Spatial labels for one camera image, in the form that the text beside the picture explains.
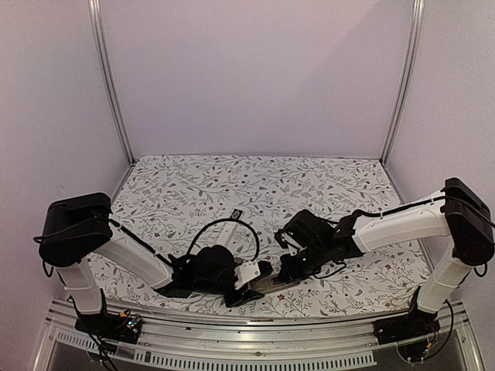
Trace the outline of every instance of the metal rail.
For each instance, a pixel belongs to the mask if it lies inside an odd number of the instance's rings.
[[[103,21],[101,20],[100,1],[89,0],[88,4],[90,9],[91,25],[93,26],[94,44],[96,46],[98,60],[100,62],[101,74],[103,76],[111,114],[114,119],[115,129],[117,130],[118,139],[121,143],[125,159],[129,165],[132,165],[135,162],[135,157],[132,153],[131,142],[129,141],[129,136],[124,126],[124,119],[122,118],[121,108],[118,103],[114,78],[111,73],[107,43],[105,42],[104,36]]]
[[[457,301],[453,307],[456,327],[467,323],[462,303]],[[241,318],[119,301],[109,301],[108,308],[115,312],[130,308],[144,318],[138,344],[119,343],[116,359],[163,369],[209,371],[344,370],[376,365],[374,351],[395,344],[378,345],[373,322],[399,314],[345,319]],[[45,320],[50,341],[96,352],[90,338],[73,329],[76,319],[71,303],[55,299]],[[448,331],[447,308],[440,310],[439,320],[442,331]],[[52,349],[53,344],[45,347]],[[38,366],[36,370],[44,370],[43,362]]]
[[[395,137],[397,136],[402,111],[404,110],[405,100],[408,95],[412,70],[415,65],[416,53],[418,51],[424,7],[424,0],[415,0],[412,10],[411,31],[409,32],[408,48],[405,56],[404,69],[402,71],[401,84],[399,86],[397,99],[395,101],[394,110],[392,113],[391,123],[388,127],[387,137],[385,139],[384,147],[382,149],[380,157],[380,162],[383,164],[384,167],[387,166],[392,148],[394,147]]]

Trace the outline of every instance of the white backdrop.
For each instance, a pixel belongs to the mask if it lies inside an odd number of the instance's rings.
[[[48,205],[111,195],[127,164],[87,0],[0,2],[0,14],[0,369],[26,371],[53,296],[62,296],[32,241]]]
[[[412,2],[101,3],[135,154],[378,158]]]
[[[495,3],[426,2],[415,70],[389,169],[405,201],[462,179],[495,213]],[[433,259],[446,242],[430,240]],[[495,269],[461,295],[486,369],[495,362]]]

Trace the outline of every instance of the leaf pattern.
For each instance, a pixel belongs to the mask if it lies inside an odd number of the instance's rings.
[[[381,211],[399,204],[378,161],[340,158],[244,156],[145,156],[139,159],[114,202],[126,227],[163,254],[182,255],[205,224],[244,211],[257,230],[262,260],[280,268],[285,252],[273,238],[301,209],[332,220],[354,209]],[[222,226],[208,230],[198,246],[211,245]],[[249,259],[252,236],[239,227],[229,246]],[[239,308],[222,297],[194,293],[187,299],[164,298],[124,268],[98,255],[90,257],[94,277],[109,298],[219,315],[322,317],[404,309],[414,288],[429,276],[416,241],[383,247],[349,260],[327,279],[267,295]],[[322,272],[327,275],[333,264]]]

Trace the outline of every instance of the wire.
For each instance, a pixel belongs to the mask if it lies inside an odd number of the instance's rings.
[[[474,273],[476,274],[476,276],[478,277],[486,276],[486,273],[488,272],[488,263],[485,263],[484,266],[485,266],[485,271],[483,273],[478,272],[478,267],[474,267]]]
[[[140,245],[142,245],[147,251],[149,251],[150,253],[152,253],[153,255],[155,255],[163,263],[165,263],[169,267],[173,267],[172,263],[170,261],[168,261],[159,252],[157,252],[153,247],[151,247],[151,245],[149,243],[146,243],[145,241],[143,241],[142,239],[140,239],[138,236],[136,236],[135,234],[133,234],[133,232],[131,232],[130,230],[128,230],[125,226],[123,226],[122,224],[120,224],[117,220],[108,219],[108,221],[110,223],[112,223],[114,226],[116,226],[117,228],[120,228],[122,230],[122,232],[124,232],[129,237],[131,237],[134,241],[136,241],[137,243],[139,243]]]
[[[70,230],[73,230],[75,228],[78,228],[86,223],[89,223],[89,222],[94,222],[94,221],[97,221],[97,220],[104,220],[104,221],[108,221],[109,219],[106,217],[106,216],[96,216],[94,218],[90,218],[90,219],[85,219],[79,223],[76,223],[72,226],[69,226],[67,227],[66,229],[64,230],[59,230],[57,232],[54,232],[54,233],[50,233],[50,234],[45,234],[43,236],[36,236],[36,237],[33,237],[33,241],[36,242],[36,243],[42,243],[43,240],[46,240],[47,238],[51,238],[51,237],[56,237],[56,236],[59,236],[60,234],[63,234],[65,232],[69,232]]]
[[[402,205],[402,206],[396,207],[395,209],[383,211],[382,213],[370,213],[368,211],[363,211],[363,210],[357,210],[357,211],[359,211],[361,213],[361,215],[368,216],[370,218],[376,218],[376,217],[382,217],[382,216],[387,216],[387,215],[399,213],[401,211],[410,209],[412,207],[416,207],[416,206],[420,206],[420,205],[426,205],[426,204],[433,203],[435,201],[439,201],[440,199],[445,199],[445,198],[446,198],[445,196],[439,196],[439,197],[435,197],[433,199],[424,199],[422,201],[417,201],[416,203],[409,203],[407,205]]]
[[[68,299],[67,299],[68,302],[71,302],[72,305],[74,306],[74,310],[76,311],[76,315],[77,317],[79,318],[79,311],[77,310],[76,308],[76,302],[75,300],[73,299],[72,296],[70,296]],[[91,340],[93,340],[93,342],[96,344],[96,347],[98,349],[98,353],[99,353],[99,356],[100,356],[100,362],[101,362],[101,365],[109,370],[109,371],[118,371],[118,368],[117,366],[112,362],[110,356],[108,355],[107,351],[109,352],[114,352],[115,349],[111,348],[111,346],[105,342],[104,340],[102,340],[100,337],[98,337],[98,340],[100,342],[98,342],[94,336],[88,332],[88,330],[86,329],[86,326],[84,326],[84,323],[83,321],[80,320],[80,324],[83,326],[84,328],[84,331],[89,335],[89,337],[91,338]],[[113,369],[109,368],[105,363],[108,362],[110,363],[110,365],[113,367]]]
[[[334,272],[332,272],[332,273],[330,273],[330,274],[328,274],[326,276],[323,276],[323,277],[317,277],[316,274],[314,274],[313,277],[316,278],[316,279],[318,279],[318,280],[322,280],[322,279],[325,279],[325,278],[328,278],[328,277],[332,277],[334,274],[337,274],[337,273],[339,273],[342,270],[344,270],[344,269],[347,268],[347,263],[345,261],[337,261],[336,264],[341,266],[336,271],[334,271]]]
[[[450,302],[448,300],[445,300],[446,304],[449,306],[449,309],[450,309],[450,329],[449,329],[449,333],[447,334],[447,337],[445,338],[445,341],[442,343],[442,345],[440,346],[440,348],[433,354],[431,354],[430,356],[426,356],[423,361],[426,361],[427,359],[431,359],[433,358],[434,356],[436,356],[437,354],[439,354],[442,349],[445,348],[445,346],[447,345],[447,342],[449,342],[450,340],[450,335],[452,334],[452,331],[454,329],[454,309],[452,308],[452,305],[450,304]]]
[[[336,222],[335,220],[330,220],[330,219],[325,219],[325,218],[322,218],[320,216],[317,216],[318,219],[324,221],[324,222],[327,222],[328,224],[333,224],[333,225],[336,225],[338,224],[339,222]]]
[[[43,270],[44,270],[44,272],[45,272],[45,275],[46,275],[48,278],[52,277],[52,275],[53,275],[53,265],[51,265],[51,266],[50,266],[50,269],[49,269],[49,271],[48,271],[48,270],[46,269],[46,262],[45,262],[45,261],[43,261]]]
[[[198,234],[193,238],[193,242],[189,245],[189,249],[187,249],[186,256],[189,256],[191,254],[191,250],[193,249],[194,245],[196,245],[196,242],[198,239],[201,237],[201,235],[211,226],[220,224],[220,223],[226,223],[226,222],[235,222],[239,223],[242,226],[245,226],[246,228],[249,229],[249,231],[253,234],[254,236],[254,241],[256,243],[256,251],[254,253],[254,257],[251,260],[256,260],[258,259],[258,255],[260,254],[260,239],[258,238],[258,235],[256,234],[256,231],[253,229],[252,226],[247,224],[246,222],[243,222],[242,220],[234,219],[234,218],[223,218],[223,219],[218,219],[214,220],[211,223],[208,223],[206,226],[201,228],[201,230],[198,232]]]

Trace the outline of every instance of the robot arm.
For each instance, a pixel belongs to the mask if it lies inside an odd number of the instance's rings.
[[[168,297],[187,298],[193,291],[224,294],[229,305],[261,298],[248,283],[271,273],[262,261],[236,261],[227,246],[242,212],[235,210],[213,247],[197,255],[168,261],[146,242],[111,216],[110,199],[103,193],[65,199],[48,208],[39,243],[44,263],[52,265],[73,299],[79,320],[76,328],[93,335],[136,343],[141,320],[128,314],[114,315],[106,310],[103,292],[98,288],[87,262],[89,253],[100,254],[140,277],[153,290]],[[259,247],[258,236],[255,236]]]
[[[417,202],[382,213],[356,210],[334,227],[303,210],[278,231],[282,247],[296,251],[282,256],[278,279],[305,279],[318,274],[330,260],[340,262],[393,243],[450,235],[453,243],[429,279],[416,289],[409,313],[375,324],[380,344],[425,335],[438,329],[436,314],[444,300],[472,269],[493,257],[492,225],[488,207],[455,178]]]

